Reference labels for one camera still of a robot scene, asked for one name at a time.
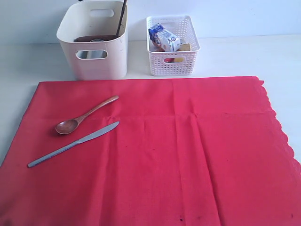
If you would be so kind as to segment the yellow cheese wedge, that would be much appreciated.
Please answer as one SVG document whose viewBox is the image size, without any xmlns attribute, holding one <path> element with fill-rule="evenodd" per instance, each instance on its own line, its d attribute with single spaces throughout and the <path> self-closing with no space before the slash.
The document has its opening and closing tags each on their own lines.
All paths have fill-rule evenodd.
<svg viewBox="0 0 301 226">
<path fill-rule="evenodd" d="M 190 44 L 182 44 L 177 51 L 190 51 Z"/>
</svg>

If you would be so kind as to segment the pale green ceramic bowl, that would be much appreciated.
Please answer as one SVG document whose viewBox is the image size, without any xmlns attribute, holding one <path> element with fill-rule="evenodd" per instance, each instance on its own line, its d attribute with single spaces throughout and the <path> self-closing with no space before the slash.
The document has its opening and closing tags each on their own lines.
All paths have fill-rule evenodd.
<svg viewBox="0 0 301 226">
<path fill-rule="evenodd" d="M 83 50 L 77 52 L 77 57 L 80 59 L 104 59 L 107 57 L 105 50 Z"/>
</svg>

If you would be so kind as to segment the blue silver milk carton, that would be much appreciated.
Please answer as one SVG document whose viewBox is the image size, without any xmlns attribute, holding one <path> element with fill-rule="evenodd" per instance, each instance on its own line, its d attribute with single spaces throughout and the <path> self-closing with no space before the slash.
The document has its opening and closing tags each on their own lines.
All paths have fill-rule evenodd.
<svg viewBox="0 0 301 226">
<path fill-rule="evenodd" d="M 159 23 L 149 28 L 148 32 L 152 43 L 165 52 L 175 52 L 181 46 L 180 38 Z"/>
</svg>

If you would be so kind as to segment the stainless steel cup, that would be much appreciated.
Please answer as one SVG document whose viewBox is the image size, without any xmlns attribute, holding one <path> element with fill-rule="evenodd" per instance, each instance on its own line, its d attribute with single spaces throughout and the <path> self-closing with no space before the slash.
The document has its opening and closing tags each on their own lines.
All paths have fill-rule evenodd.
<svg viewBox="0 0 301 226">
<path fill-rule="evenodd" d="M 104 42 L 105 40 L 102 40 L 102 39 L 94 39 L 94 40 L 91 40 L 90 42 Z"/>
</svg>

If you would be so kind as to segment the metal table knife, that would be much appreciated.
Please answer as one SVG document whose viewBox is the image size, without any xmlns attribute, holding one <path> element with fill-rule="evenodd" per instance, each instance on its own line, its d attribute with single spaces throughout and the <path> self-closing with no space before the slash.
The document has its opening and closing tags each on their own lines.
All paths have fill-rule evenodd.
<svg viewBox="0 0 301 226">
<path fill-rule="evenodd" d="M 62 147 L 58 150 L 55 150 L 55 151 L 53 151 L 53 152 L 51 152 L 51 153 L 49 153 L 45 156 L 42 156 L 42 157 L 28 163 L 27 167 L 32 168 L 32 167 L 34 167 L 34 166 L 36 166 L 36 165 L 38 165 L 38 164 L 40 164 L 40 163 L 42 163 L 46 160 L 49 160 L 50 158 L 53 158 L 53 157 L 63 153 L 64 151 L 66 151 L 68 149 L 71 149 L 71 148 L 75 147 L 76 145 L 79 145 L 79 144 L 85 143 L 87 141 L 90 141 L 92 139 L 95 139 L 97 137 L 100 137 L 100 136 L 110 132 L 111 130 L 115 129 L 119 125 L 119 123 L 120 123 L 119 121 L 114 122 L 114 123 L 112 123 L 112 124 L 110 124 L 106 127 L 103 127 L 103 128 L 101 128 L 101 129 L 99 129 L 99 130 L 97 130 L 97 131 L 95 131 L 95 132 L 93 132 L 93 133 L 91 133 L 91 134 L 89 134 L 85 137 L 82 137 L 79 140 L 76 140 L 76 141 L 74 141 L 74 142 L 72 142 L 72 143 L 70 143 L 70 144 L 68 144 L 68 145 L 66 145 L 66 146 L 64 146 L 64 147 Z"/>
</svg>

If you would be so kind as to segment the brown wooden plate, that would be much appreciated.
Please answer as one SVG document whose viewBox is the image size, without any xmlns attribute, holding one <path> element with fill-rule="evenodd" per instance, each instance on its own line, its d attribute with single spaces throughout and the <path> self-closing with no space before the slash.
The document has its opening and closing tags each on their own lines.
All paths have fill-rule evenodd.
<svg viewBox="0 0 301 226">
<path fill-rule="evenodd" d="M 116 38 L 118 38 L 118 36 L 116 35 L 90 35 L 90 36 L 78 37 L 74 40 L 74 42 L 92 42 L 94 40 L 111 41 Z"/>
</svg>

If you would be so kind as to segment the fried chicken piece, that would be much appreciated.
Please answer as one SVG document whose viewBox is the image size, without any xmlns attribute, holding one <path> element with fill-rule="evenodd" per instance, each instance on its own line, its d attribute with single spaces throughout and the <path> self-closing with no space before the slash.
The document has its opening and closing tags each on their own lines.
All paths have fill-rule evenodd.
<svg viewBox="0 0 301 226">
<path fill-rule="evenodd" d="M 162 49 L 162 48 L 156 48 L 154 51 L 155 51 L 155 52 L 164 52 L 165 50 Z"/>
</svg>

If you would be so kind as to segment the yellow lemon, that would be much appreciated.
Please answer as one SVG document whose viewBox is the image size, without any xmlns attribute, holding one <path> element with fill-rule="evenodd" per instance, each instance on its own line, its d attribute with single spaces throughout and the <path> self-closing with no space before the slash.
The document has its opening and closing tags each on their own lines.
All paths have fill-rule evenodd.
<svg viewBox="0 0 301 226">
<path fill-rule="evenodd" d="M 174 59 L 174 62 L 175 63 L 181 63 L 181 62 L 183 62 L 184 61 L 184 58 L 182 58 L 182 57 L 178 57 L 178 58 L 175 58 Z"/>
</svg>

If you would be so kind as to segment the brown wooden spoon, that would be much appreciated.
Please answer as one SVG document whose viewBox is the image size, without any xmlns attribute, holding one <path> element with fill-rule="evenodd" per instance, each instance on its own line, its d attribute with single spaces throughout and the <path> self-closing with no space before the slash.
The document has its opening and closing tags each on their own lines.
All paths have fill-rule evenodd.
<svg viewBox="0 0 301 226">
<path fill-rule="evenodd" d="M 58 134 L 61 135 L 67 135 L 72 133 L 77 127 L 83 122 L 84 119 L 86 119 L 89 115 L 91 115 L 93 112 L 97 111 L 98 109 L 108 105 L 109 103 L 112 103 L 113 101 L 116 101 L 119 99 L 119 96 L 115 95 L 112 96 L 103 102 L 101 102 L 99 105 L 88 111 L 87 113 L 78 116 L 76 118 L 65 120 L 59 124 L 56 125 L 55 130 Z"/>
</svg>

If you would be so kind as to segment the white perforated plastic basket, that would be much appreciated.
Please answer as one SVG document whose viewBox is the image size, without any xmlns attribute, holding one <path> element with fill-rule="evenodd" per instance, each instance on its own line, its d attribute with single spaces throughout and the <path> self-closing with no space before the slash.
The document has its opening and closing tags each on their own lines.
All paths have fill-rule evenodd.
<svg viewBox="0 0 301 226">
<path fill-rule="evenodd" d="M 184 76 L 193 72 L 200 45 L 190 16 L 149 16 L 146 29 L 159 23 L 180 38 L 181 44 L 190 44 L 190 51 L 155 52 L 156 47 L 147 32 L 147 51 L 149 53 L 150 72 L 153 76 Z M 181 63 L 165 63 L 165 58 L 184 58 Z"/>
</svg>

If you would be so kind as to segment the red table cloth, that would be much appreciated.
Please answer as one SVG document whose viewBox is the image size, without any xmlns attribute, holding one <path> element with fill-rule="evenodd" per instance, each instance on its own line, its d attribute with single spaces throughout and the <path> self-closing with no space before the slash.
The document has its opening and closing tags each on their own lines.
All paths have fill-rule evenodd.
<svg viewBox="0 0 301 226">
<path fill-rule="evenodd" d="M 41 82 L 0 169 L 0 223 L 298 226 L 301 165 L 287 141 L 257 77 Z"/>
</svg>

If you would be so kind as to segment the red grilled sausage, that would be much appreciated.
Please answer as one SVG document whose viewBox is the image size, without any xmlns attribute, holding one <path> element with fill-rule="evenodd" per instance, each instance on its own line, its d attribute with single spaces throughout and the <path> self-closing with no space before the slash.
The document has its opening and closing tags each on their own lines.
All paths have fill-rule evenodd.
<svg viewBox="0 0 301 226">
<path fill-rule="evenodd" d="M 164 62 L 165 63 L 173 63 L 174 62 L 174 58 L 165 58 Z"/>
</svg>

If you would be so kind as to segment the cream plastic storage bin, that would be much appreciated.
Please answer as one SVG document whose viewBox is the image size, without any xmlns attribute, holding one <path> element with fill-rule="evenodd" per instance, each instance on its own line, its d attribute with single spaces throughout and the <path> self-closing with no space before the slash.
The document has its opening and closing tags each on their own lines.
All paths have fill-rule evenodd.
<svg viewBox="0 0 301 226">
<path fill-rule="evenodd" d="M 127 8 L 118 0 L 82 1 L 65 13 L 57 38 L 78 80 L 121 79 L 127 73 Z M 104 42 L 74 42 L 78 37 L 116 35 Z M 105 50 L 104 59 L 80 59 L 78 51 Z"/>
</svg>

